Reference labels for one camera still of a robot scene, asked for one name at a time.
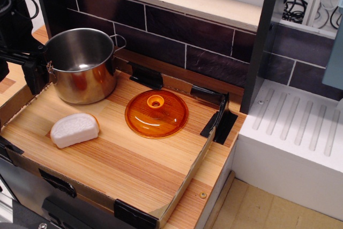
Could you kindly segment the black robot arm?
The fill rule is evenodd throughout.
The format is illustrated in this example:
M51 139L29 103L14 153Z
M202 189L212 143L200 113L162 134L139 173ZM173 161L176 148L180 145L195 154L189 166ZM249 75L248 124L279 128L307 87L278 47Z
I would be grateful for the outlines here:
M47 47L32 36L38 14L35 0L1 0L1 80L9 74L9 62L21 65L33 95L49 83Z

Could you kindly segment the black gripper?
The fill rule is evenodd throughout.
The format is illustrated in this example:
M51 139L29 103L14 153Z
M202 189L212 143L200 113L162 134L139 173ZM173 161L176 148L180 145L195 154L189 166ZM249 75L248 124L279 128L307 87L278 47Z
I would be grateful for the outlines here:
M27 86L33 95L49 83L46 67L47 47L32 35L31 20L23 17L1 17L1 54L18 56L26 61L21 67ZM9 74L8 63L0 60L0 82Z

